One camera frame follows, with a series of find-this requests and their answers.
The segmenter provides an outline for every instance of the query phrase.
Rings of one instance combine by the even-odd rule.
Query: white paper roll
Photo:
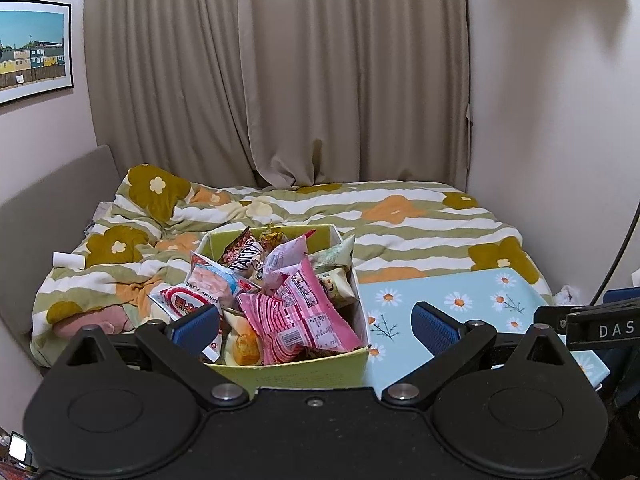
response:
[[[84,256],[82,254],[53,253],[53,266],[83,270]]]

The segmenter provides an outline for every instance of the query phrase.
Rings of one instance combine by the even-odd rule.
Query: floral blanket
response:
[[[551,299],[519,232],[445,184],[213,189],[141,165],[129,170],[107,213],[74,251],[85,256],[85,269],[54,268],[40,287],[31,351],[51,365],[66,344],[52,332],[55,323],[113,304],[139,325],[155,315],[146,295],[185,278],[190,251],[206,232],[270,223],[330,223],[343,236],[355,234],[361,283],[511,267]]]

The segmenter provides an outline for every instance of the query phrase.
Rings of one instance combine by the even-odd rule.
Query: curtain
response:
[[[84,0],[96,139],[210,186],[254,186],[238,0]]]
[[[465,0],[239,0],[249,139],[277,187],[464,188]]]

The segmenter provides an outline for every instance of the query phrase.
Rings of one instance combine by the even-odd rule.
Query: box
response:
[[[316,232],[306,241],[308,252],[315,253],[332,247],[342,241],[335,226],[322,225],[290,225],[278,226],[284,234],[293,240],[300,235],[315,229]],[[266,227],[251,229],[257,238]],[[222,256],[224,249],[235,240],[242,231],[210,232],[202,239],[198,252],[214,260]],[[351,273],[351,288],[357,301],[340,309],[353,327],[362,342],[362,348],[332,357],[324,357],[309,361],[286,363],[270,366],[225,366],[209,365],[217,373],[240,384],[251,396],[262,386],[278,388],[352,388],[362,385],[365,366],[369,357],[369,325],[360,303],[360,287],[356,273]]]

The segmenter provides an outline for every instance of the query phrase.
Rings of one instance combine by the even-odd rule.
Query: gray headboard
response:
[[[33,301],[54,251],[69,253],[120,177],[108,146],[73,160],[0,205],[0,318],[31,356]]]

